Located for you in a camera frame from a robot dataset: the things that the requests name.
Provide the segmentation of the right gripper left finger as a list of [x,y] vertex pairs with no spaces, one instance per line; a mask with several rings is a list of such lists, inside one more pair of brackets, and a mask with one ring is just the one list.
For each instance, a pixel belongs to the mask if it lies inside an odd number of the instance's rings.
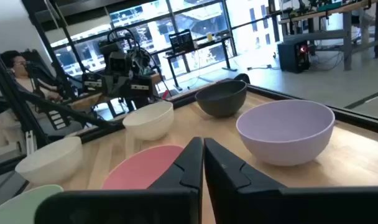
[[45,199],[35,224],[199,224],[203,140],[194,137],[150,187],[74,190]]

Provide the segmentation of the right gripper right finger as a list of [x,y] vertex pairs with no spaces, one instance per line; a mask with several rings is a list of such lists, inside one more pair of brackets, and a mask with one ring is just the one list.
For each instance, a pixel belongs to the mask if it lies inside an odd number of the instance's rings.
[[378,224],[378,186],[287,187],[214,139],[204,144],[217,224]]

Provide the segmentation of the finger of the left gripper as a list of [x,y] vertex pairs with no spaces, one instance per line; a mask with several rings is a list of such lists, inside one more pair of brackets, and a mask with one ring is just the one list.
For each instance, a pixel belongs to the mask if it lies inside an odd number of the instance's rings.
[[102,86],[104,94],[113,95],[114,92],[114,77],[105,75],[102,77]]
[[117,83],[114,86],[114,94],[116,96],[119,96],[121,94],[120,89],[125,85],[126,80],[127,80],[127,77],[124,77],[124,76],[118,77]]

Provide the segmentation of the lavender plastic bowl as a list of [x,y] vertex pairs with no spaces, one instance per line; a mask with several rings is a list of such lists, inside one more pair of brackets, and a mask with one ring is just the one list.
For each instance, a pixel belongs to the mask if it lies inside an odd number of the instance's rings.
[[278,100],[240,115],[236,129],[256,159],[275,166],[296,166],[325,150],[335,120],[332,109],[321,103]]

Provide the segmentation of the dark gray plastic bowl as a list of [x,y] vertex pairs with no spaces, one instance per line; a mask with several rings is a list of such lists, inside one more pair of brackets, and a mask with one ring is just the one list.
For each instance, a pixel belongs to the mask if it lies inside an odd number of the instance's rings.
[[246,100],[247,83],[230,80],[210,85],[196,93],[200,108],[215,118],[227,118],[239,111]]

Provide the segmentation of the white plastic bowl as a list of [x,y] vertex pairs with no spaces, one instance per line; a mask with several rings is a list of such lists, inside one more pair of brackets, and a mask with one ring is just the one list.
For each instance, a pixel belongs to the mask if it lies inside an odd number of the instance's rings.
[[48,144],[15,167],[15,171],[34,185],[57,184],[70,178],[83,162],[79,137],[68,137]]
[[122,124],[136,139],[155,141],[168,133],[173,121],[173,104],[159,101],[128,114]]

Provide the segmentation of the pink plastic bowl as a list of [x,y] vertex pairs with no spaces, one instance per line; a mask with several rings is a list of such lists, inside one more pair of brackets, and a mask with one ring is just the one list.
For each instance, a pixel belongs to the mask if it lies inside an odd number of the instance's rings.
[[144,149],[116,166],[103,182],[106,190],[141,190],[150,187],[183,152],[181,146]]

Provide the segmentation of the black computer monitor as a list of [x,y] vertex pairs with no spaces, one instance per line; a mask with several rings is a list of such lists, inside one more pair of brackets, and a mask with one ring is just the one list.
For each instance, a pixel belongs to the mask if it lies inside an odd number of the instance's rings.
[[195,49],[190,29],[168,35],[174,54],[191,52]]

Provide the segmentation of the black office chair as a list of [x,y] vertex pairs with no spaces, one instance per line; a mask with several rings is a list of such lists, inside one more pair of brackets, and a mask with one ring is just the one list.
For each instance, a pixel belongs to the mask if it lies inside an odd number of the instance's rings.
[[37,79],[37,83],[42,88],[59,93],[60,95],[64,94],[62,81],[52,75],[38,51],[35,49],[26,49],[24,52],[21,52],[21,54],[29,64],[29,73],[34,74],[34,77]]

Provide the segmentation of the black standing desk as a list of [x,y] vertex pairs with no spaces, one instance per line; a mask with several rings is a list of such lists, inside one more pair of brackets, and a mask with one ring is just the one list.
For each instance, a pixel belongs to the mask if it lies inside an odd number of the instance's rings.
[[232,72],[236,72],[237,69],[236,68],[232,68],[230,66],[230,62],[229,62],[229,57],[228,57],[228,50],[227,50],[227,44],[226,44],[226,41],[227,40],[230,40],[232,39],[232,37],[230,35],[226,35],[224,37],[221,37],[221,38],[218,38],[216,40],[212,40],[212,41],[207,41],[205,43],[202,43],[200,45],[198,45],[197,47],[194,47],[193,49],[190,49],[190,50],[182,50],[180,52],[177,52],[175,53],[174,51],[170,52],[169,55],[165,56],[164,58],[167,59],[168,61],[168,65],[170,67],[170,71],[172,73],[172,78],[174,80],[174,87],[178,90],[178,91],[182,91],[182,88],[179,86],[178,84],[178,81],[177,81],[177,76],[175,75],[175,72],[173,71],[173,67],[172,67],[172,62],[171,60],[173,58],[177,58],[179,56],[183,56],[185,54],[188,54],[188,53],[191,53],[191,52],[196,52],[196,51],[199,51],[201,49],[205,49],[206,47],[210,47],[210,46],[213,46],[213,45],[216,45],[216,44],[221,44],[222,45],[222,48],[223,48],[223,53],[224,53],[224,59],[225,59],[225,62],[226,62],[226,66],[223,67],[224,70],[229,70],[229,71],[232,71]]

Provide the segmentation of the green plastic bowl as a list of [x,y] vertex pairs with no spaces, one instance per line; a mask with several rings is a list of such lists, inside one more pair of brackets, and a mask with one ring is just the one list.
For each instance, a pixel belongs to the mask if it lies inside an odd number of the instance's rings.
[[55,184],[30,189],[0,205],[0,224],[34,224],[35,212],[48,197],[63,192]]

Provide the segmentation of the black computer tower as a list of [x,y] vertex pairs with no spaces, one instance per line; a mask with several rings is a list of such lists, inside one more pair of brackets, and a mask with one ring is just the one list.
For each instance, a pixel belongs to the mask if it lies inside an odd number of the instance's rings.
[[282,71],[302,73],[310,68],[309,49],[306,40],[279,43],[277,50]]

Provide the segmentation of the wooden workbench with gray legs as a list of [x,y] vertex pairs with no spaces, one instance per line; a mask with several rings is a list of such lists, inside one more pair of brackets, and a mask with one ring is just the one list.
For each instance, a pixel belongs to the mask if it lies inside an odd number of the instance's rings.
[[[356,9],[370,9],[372,5],[376,6],[375,13],[375,32],[374,41],[366,44],[353,46],[351,37],[351,16],[352,12]],[[342,5],[335,9],[327,9],[324,11],[310,12],[301,16],[291,16],[279,21],[280,25],[289,24],[292,25],[297,21],[303,21],[305,19],[312,20],[315,17],[329,18],[333,14],[341,14],[343,18],[343,28],[339,30],[328,31],[309,31],[307,34],[290,34],[288,37],[291,39],[303,39],[303,40],[330,40],[330,39],[342,39],[343,44],[339,46],[339,51],[343,53],[344,70],[351,69],[352,55],[358,52],[366,51],[369,48],[374,49],[374,56],[378,58],[378,0],[359,0],[357,2],[347,4],[346,0],[342,1]]]

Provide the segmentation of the black window frame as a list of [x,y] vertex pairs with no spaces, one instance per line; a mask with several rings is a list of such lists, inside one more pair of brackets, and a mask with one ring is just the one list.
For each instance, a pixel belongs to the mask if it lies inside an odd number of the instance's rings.
[[[274,0],[21,0],[57,75],[103,70],[100,43],[129,35],[120,48],[146,49],[168,80],[279,40]],[[221,44],[170,58],[170,35],[189,30],[193,40],[225,34]]]

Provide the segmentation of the white frame bracket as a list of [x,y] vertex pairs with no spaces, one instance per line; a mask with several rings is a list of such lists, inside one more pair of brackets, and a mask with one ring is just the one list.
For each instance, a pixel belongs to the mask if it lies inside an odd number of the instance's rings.
[[25,132],[26,155],[29,156],[37,150],[37,140],[33,130]]

